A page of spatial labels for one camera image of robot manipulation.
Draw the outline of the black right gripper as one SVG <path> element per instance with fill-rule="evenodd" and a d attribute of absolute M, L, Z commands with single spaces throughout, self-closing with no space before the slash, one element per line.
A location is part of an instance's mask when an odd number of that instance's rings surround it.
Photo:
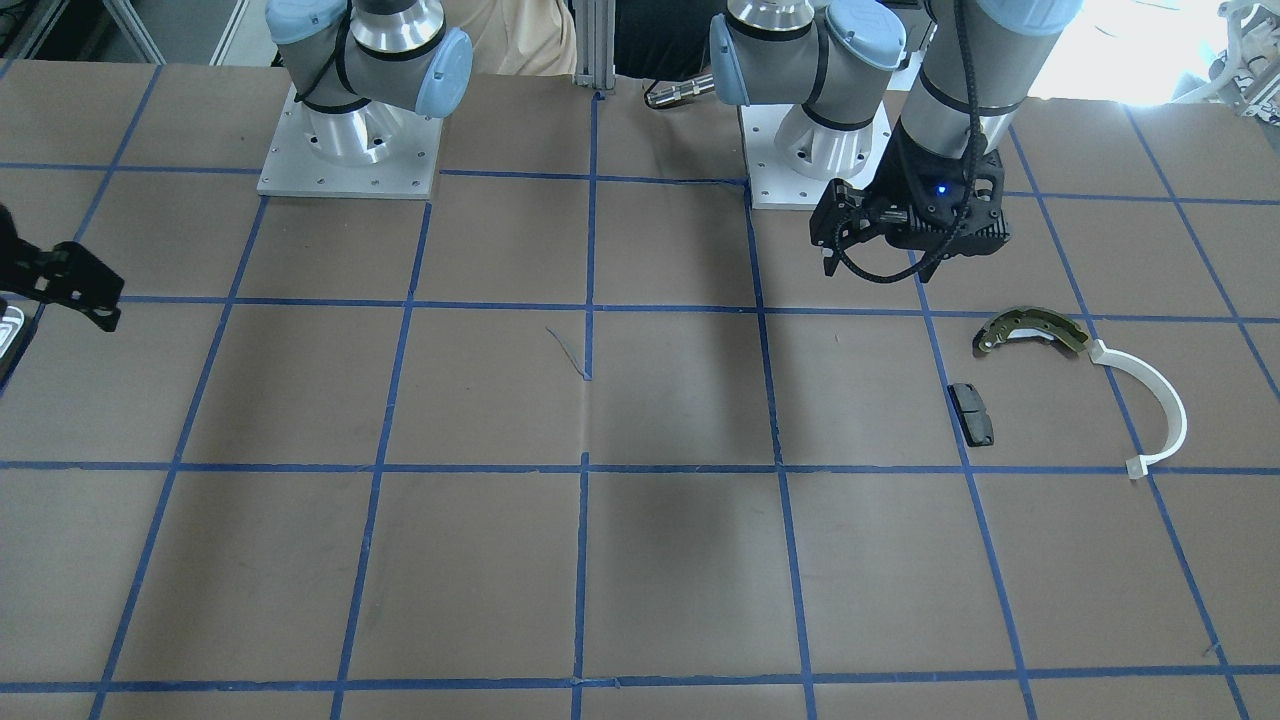
<path fill-rule="evenodd" d="M 122 318 L 124 279 L 82 243 L 42 250 L 19 237 L 8 206 L 1 206 L 1 288 L 42 304 L 76 310 L 108 333 Z"/>

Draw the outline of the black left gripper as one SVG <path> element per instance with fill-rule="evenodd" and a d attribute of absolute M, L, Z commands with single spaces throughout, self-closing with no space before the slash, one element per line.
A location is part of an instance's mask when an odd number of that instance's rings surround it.
<path fill-rule="evenodd" d="M 919 275 L 927 282 L 950 258 L 984 256 L 1006 245 L 1004 165 L 987 137 L 963 142 L 960 158 L 943 158 L 895 126 L 870 184 L 854 188 L 841 178 L 826 186 L 809 219 L 812 245 L 823 251 L 823 272 L 838 266 L 879 284 Z M 887 275 L 859 266 L 849 249 L 877 237 L 896 249 L 922 252 L 919 261 Z"/>

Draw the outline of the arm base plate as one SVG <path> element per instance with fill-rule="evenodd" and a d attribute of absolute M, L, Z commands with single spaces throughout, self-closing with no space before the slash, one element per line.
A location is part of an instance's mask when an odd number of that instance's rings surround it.
<path fill-rule="evenodd" d="M 370 102 L 325 114 L 289 87 L 256 190 L 298 199 L 422 200 L 433 193 L 444 120 Z"/>
<path fill-rule="evenodd" d="M 854 131 L 817 124 L 797 105 L 739 108 L 751 206 L 808 210 L 833 178 L 864 188 L 874 178 L 891 136 L 884 105 Z"/>

